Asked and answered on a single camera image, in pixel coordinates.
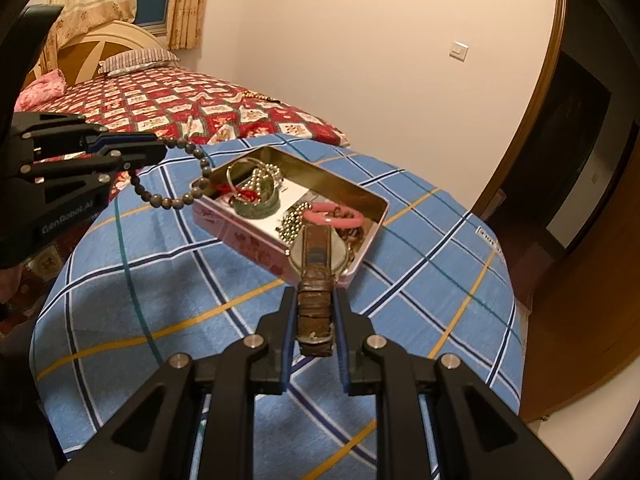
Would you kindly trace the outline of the person's left hand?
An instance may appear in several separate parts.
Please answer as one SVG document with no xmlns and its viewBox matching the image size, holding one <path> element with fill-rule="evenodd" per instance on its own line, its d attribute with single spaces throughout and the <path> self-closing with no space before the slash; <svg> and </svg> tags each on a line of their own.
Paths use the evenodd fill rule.
<svg viewBox="0 0 640 480">
<path fill-rule="evenodd" d="M 22 273 L 22 264 L 0 271 L 0 302 L 2 304 L 5 304 L 16 294 L 20 287 Z"/>
</svg>

